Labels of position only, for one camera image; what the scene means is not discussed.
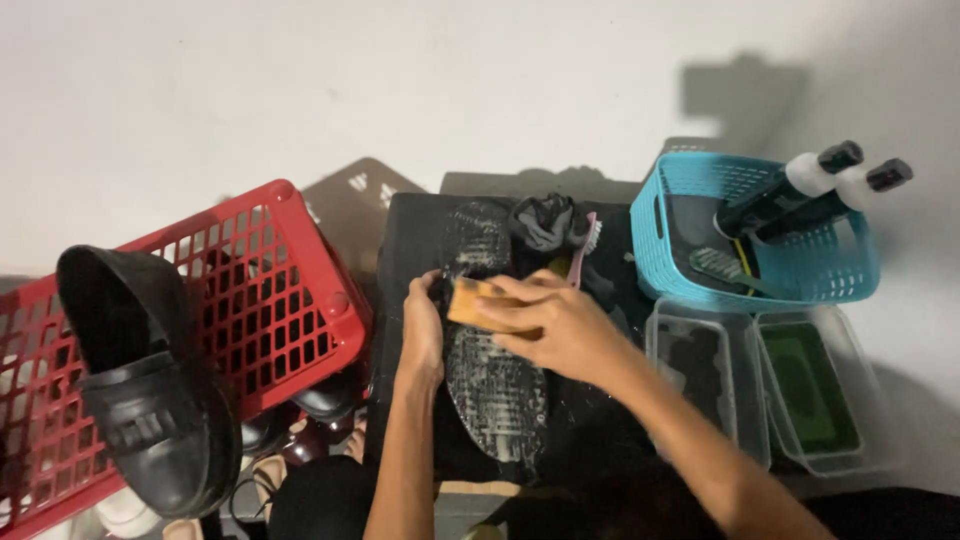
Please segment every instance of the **plastic storage box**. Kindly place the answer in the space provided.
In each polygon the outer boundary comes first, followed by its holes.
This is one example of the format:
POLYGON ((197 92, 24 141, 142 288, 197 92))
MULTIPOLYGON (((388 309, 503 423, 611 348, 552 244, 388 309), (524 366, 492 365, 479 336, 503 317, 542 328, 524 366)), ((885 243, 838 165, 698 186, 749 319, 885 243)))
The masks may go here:
MULTIPOLYGON (((285 180, 148 234, 184 276, 197 339, 249 419, 355 361, 372 312, 285 180)), ((124 486, 84 415, 54 276, 0 296, 0 538, 24 540, 124 486)))
MULTIPOLYGON (((700 195, 730 200, 769 182, 782 163, 708 152, 664 154, 630 207, 640 288, 651 298, 675 296, 706 309, 741 313, 788 311, 863 300, 876 291, 879 265, 863 214, 852 212, 781 245, 754 245, 760 276, 801 300, 719 291, 687 279, 671 253, 664 198, 700 195)), ((712 222, 712 216, 689 216, 712 222)))
POLYGON ((850 322, 833 306, 755 320, 774 444, 818 477, 888 469, 899 449, 850 322))
POLYGON ((658 372, 756 462, 770 467, 753 319, 660 298, 647 319, 647 357, 658 372))

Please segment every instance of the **clear plastic container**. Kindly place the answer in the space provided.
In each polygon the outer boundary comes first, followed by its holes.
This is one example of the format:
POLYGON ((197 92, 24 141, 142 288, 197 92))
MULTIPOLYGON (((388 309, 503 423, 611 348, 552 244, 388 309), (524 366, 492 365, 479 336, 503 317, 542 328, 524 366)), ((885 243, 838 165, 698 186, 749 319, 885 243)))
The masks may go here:
POLYGON ((744 453, 768 469, 766 407, 750 315, 657 300, 647 319, 647 357, 744 453))
POLYGON ((754 324, 772 442, 822 478, 895 466, 887 404, 843 311, 761 313, 754 324))

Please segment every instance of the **green liquid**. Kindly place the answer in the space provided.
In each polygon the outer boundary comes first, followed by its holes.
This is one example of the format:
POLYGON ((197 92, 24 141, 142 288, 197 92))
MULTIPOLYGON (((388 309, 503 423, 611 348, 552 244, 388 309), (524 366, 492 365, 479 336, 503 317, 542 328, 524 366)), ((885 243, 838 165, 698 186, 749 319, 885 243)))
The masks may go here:
POLYGON ((817 328, 762 326, 760 335, 804 454, 858 450, 860 435, 817 328))

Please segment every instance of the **blue plastic basket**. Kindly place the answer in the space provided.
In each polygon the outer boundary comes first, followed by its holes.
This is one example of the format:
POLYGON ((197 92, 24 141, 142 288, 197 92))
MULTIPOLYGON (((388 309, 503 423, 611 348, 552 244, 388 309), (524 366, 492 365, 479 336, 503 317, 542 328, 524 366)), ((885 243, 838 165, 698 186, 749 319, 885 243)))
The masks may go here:
POLYGON ((640 288, 652 298, 677 296, 707 309, 787 311, 817 304, 863 300, 876 291, 880 271, 867 220, 844 220, 780 245, 755 244, 760 276, 801 300, 771 300, 705 287, 685 278, 670 253, 664 195, 702 195, 730 200, 769 182, 782 163, 708 152, 664 154, 630 208, 640 288))

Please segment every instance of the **red plastic basket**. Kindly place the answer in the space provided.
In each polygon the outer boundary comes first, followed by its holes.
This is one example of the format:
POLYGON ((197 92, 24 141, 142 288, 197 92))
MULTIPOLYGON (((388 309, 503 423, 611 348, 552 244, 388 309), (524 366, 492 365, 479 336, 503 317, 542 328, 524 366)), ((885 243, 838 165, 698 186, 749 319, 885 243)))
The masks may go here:
MULTIPOLYGON (((372 312, 300 193, 273 181, 119 248, 178 266, 197 336, 244 419, 357 359, 372 312)), ((123 487, 76 389, 54 276, 0 296, 0 537, 23 540, 123 487)))

